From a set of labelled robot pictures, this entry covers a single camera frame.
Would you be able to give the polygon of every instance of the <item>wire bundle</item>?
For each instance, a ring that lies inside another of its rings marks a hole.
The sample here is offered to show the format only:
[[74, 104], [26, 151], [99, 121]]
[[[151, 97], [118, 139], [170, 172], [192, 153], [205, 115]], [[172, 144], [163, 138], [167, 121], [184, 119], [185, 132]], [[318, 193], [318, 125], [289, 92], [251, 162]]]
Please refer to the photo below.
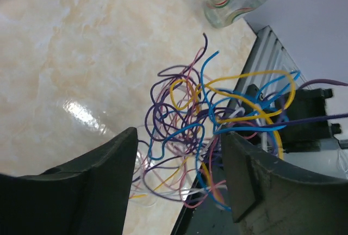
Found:
[[[219, 158], [221, 158], [220, 133], [230, 131], [252, 132], [250, 136], [245, 137], [246, 139], [259, 134], [262, 138], [262, 148], [283, 159], [282, 142], [278, 130], [291, 124], [322, 121], [333, 117], [321, 116], [289, 121], [286, 116], [286, 109], [295, 97], [296, 86], [294, 80], [299, 78], [299, 71], [291, 73], [282, 70], [261, 71], [211, 80], [204, 75], [204, 69], [218, 52], [215, 52], [203, 63], [200, 71], [194, 68], [195, 64], [204, 56], [208, 47], [208, 39], [205, 34], [203, 36], [205, 46], [199, 49], [193, 62], [190, 65], [176, 65], [160, 71], [158, 76], [162, 79], [150, 89], [152, 105], [146, 113], [144, 124], [150, 141], [139, 141], [139, 143], [147, 146], [148, 151], [147, 154], [138, 152], [139, 166], [134, 171], [129, 197], [132, 201], [153, 194], [170, 201], [182, 202], [186, 207], [194, 208], [207, 197], [211, 197], [219, 208], [231, 211], [231, 208], [225, 204], [220, 192], [220, 189], [226, 189], [226, 181], [214, 183], [212, 174], [213, 165], [218, 165]], [[181, 69], [181, 71], [175, 73], [175, 70], [178, 69]], [[229, 89], [216, 89], [212, 86], [214, 83], [224, 80], [270, 73], [277, 73], [281, 76], [261, 87], [255, 98]], [[259, 100], [259, 96], [264, 89], [283, 78], [287, 78], [289, 84], [280, 92], [272, 93], [262, 101]], [[285, 101], [283, 94], [289, 87], [290, 95]], [[280, 110], [275, 109], [274, 106], [274, 102], [278, 98], [283, 104]], [[221, 106], [223, 102], [229, 100], [237, 100], [239, 105], [235, 109]], [[240, 102], [248, 104], [253, 108], [253, 112], [245, 114], [245, 109], [240, 106]], [[278, 117], [276, 122], [272, 120], [274, 116]], [[347, 116], [348, 114], [343, 114], [334, 117]], [[213, 125], [213, 136], [211, 138], [206, 138], [208, 123]], [[189, 160], [195, 161], [195, 167], [192, 169], [189, 167]], [[179, 164], [172, 166], [174, 162], [179, 162]], [[158, 169], [174, 172], [164, 179], [157, 172]], [[186, 183], [189, 187], [192, 185], [189, 177], [191, 171], [196, 172], [202, 189], [184, 187]], [[154, 189], [147, 183], [146, 176], [149, 172], [155, 174], [160, 182]], [[202, 175], [207, 180], [208, 185], [203, 181]], [[195, 200], [185, 200], [188, 195], [192, 194], [201, 194], [201, 196]]]

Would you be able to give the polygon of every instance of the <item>marble surface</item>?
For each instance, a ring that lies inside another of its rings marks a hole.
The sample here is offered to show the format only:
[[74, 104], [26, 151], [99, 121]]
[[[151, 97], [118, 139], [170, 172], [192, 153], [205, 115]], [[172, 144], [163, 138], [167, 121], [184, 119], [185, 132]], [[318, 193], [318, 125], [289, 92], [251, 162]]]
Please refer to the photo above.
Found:
[[[0, 0], [0, 172], [39, 174], [142, 125], [157, 72], [192, 62], [203, 32], [206, 57], [220, 50], [206, 74], [239, 74], [256, 37], [244, 20], [212, 28], [203, 2]], [[124, 234], [170, 234], [181, 206], [129, 203]]]

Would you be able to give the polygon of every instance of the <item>table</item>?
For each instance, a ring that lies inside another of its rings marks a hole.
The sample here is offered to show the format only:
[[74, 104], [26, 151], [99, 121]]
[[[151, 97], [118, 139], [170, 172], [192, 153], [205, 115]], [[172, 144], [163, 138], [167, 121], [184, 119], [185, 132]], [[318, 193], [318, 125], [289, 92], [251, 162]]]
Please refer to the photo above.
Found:
[[[220, 50], [206, 74], [239, 74], [256, 37], [243, 19], [212, 28], [203, 2], [0, 0], [0, 171], [39, 174], [142, 125], [157, 72], [192, 62], [203, 32], [206, 57]], [[170, 234], [181, 206], [129, 203], [124, 234]]]

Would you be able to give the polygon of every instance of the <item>beige marble table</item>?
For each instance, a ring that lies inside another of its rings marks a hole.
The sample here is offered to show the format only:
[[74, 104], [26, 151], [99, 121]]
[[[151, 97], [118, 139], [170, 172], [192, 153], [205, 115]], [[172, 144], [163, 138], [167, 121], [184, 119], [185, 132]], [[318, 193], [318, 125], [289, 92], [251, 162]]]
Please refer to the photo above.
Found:
[[[203, 2], [0, 0], [0, 172], [39, 174], [143, 124], [157, 72], [192, 62], [203, 32], [206, 57], [220, 50], [206, 74], [239, 74], [256, 37], [244, 20], [213, 29]], [[170, 234], [181, 206], [129, 203], [124, 234]]]

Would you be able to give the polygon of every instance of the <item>gray wall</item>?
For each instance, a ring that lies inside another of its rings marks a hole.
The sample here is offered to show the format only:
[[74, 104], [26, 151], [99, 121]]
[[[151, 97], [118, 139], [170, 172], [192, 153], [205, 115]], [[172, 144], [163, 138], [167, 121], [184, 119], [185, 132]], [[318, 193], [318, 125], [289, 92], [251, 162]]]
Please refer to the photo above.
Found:
[[269, 0], [246, 20], [270, 25], [308, 80], [348, 82], [348, 0]]

